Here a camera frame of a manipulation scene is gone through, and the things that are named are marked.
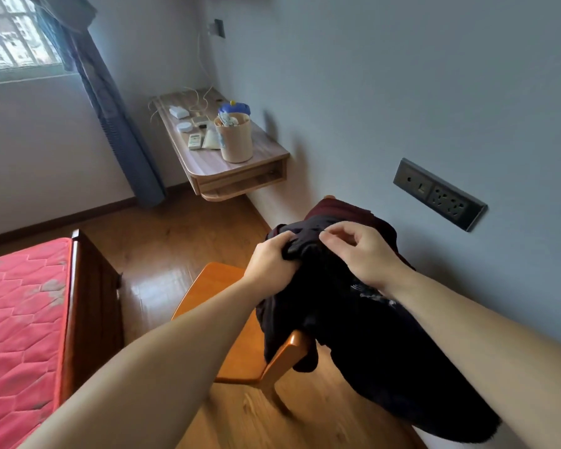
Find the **bed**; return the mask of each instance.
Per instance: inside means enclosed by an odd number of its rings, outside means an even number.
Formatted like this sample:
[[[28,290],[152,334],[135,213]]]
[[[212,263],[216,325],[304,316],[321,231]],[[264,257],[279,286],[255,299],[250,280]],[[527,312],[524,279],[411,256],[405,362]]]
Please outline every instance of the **bed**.
[[[120,281],[78,230],[0,257],[0,449],[20,445],[123,347]]]

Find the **wooden bed frame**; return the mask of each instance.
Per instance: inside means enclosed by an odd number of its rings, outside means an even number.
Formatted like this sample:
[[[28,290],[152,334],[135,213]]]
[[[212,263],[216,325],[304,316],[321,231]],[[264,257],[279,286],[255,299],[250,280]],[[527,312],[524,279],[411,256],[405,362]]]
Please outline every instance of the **wooden bed frame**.
[[[72,239],[60,403],[124,347],[121,275],[80,230]]]

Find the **hand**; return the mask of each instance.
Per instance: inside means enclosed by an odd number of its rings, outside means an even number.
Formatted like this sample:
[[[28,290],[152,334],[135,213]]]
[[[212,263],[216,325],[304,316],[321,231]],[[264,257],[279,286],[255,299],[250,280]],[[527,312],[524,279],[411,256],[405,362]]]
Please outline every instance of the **hand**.
[[[292,232],[283,232],[255,247],[242,280],[255,288],[260,300],[283,290],[299,269],[298,261],[283,260],[281,255],[294,237]]]
[[[320,233],[320,241],[339,256],[364,284],[394,297],[394,289],[413,270],[405,265],[372,227],[339,222]]]

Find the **clothing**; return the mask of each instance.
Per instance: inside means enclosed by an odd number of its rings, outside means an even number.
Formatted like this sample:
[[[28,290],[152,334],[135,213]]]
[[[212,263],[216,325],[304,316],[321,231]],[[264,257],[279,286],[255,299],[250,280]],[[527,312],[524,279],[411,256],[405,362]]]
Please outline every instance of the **clothing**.
[[[440,438],[486,441],[499,416],[403,306],[360,282],[319,241],[323,229],[341,220],[374,227],[397,252],[393,227],[336,199],[324,199],[304,221],[275,228],[268,238],[287,230],[297,234],[283,256],[302,265],[282,292],[257,306],[266,361],[299,329],[331,349],[356,392],[393,415]],[[294,369],[311,372],[317,364],[312,346]]]

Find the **chair leg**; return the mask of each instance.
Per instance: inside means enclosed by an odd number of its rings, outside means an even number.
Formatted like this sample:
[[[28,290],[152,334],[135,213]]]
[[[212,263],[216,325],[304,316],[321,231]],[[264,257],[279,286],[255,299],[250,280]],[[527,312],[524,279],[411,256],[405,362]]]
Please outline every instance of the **chair leg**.
[[[263,387],[260,389],[264,393],[264,397],[278,409],[282,414],[291,414],[291,410],[286,407],[285,403],[281,400],[276,392],[275,385]]]

